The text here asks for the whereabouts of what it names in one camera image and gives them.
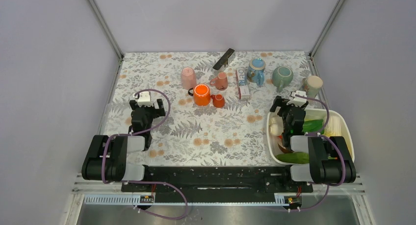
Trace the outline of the large orange mug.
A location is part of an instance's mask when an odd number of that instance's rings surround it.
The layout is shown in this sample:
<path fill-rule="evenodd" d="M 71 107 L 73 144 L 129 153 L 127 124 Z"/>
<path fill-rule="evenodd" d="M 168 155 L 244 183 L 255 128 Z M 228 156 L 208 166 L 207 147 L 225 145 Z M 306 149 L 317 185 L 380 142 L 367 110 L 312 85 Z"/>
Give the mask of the large orange mug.
<path fill-rule="evenodd" d="M 198 84 L 194 88 L 190 88 L 188 94 L 193 97 L 194 103 L 198 106 L 210 104 L 210 88 L 205 84 Z"/>

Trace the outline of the small orange mug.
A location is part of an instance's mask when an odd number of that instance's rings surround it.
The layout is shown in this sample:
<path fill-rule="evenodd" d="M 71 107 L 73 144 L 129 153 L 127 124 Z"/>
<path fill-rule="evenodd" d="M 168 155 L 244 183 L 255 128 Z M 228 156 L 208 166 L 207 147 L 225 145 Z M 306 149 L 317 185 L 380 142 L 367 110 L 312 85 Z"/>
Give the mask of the small orange mug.
<path fill-rule="evenodd" d="M 221 94 L 211 95 L 212 105 L 216 108 L 222 108 L 225 106 L 225 99 Z"/>

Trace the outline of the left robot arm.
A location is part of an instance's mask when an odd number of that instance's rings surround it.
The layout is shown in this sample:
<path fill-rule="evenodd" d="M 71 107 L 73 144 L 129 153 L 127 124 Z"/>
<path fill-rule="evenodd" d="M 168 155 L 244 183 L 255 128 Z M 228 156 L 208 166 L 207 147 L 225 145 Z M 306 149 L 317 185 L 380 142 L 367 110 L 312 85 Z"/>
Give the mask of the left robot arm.
<path fill-rule="evenodd" d="M 95 135 L 91 141 L 81 169 L 85 180 L 101 180 L 102 169 L 106 181 L 133 181 L 140 191 L 147 191 L 152 186 L 151 176 L 146 174 L 146 165 L 135 165 L 127 162 L 127 155 L 136 151 L 147 151 L 151 145 L 151 127 L 153 120 L 165 117 L 166 112 L 162 99 L 145 106 L 143 102 L 130 100 L 131 125 L 130 133 L 148 130 L 135 136 L 117 136 L 110 139 L 107 135 Z"/>

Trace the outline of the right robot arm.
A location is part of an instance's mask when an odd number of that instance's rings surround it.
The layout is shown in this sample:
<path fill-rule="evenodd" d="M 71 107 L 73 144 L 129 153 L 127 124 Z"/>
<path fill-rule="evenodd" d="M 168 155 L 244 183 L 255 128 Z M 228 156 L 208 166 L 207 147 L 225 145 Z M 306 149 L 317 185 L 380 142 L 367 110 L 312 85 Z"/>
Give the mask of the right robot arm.
<path fill-rule="evenodd" d="M 295 191 L 301 182 L 340 186 L 352 183 L 356 179 L 356 169 L 342 136 L 327 137 L 316 132 L 303 130 L 306 106 L 310 98 L 303 104 L 295 104 L 293 100 L 276 96 L 270 112 L 275 112 L 282 119 L 283 131 L 276 134 L 286 149 L 285 156 L 306 154 L 305 164 L 289 162 L 281 179 L 282 187 L 289 192 Z"/>

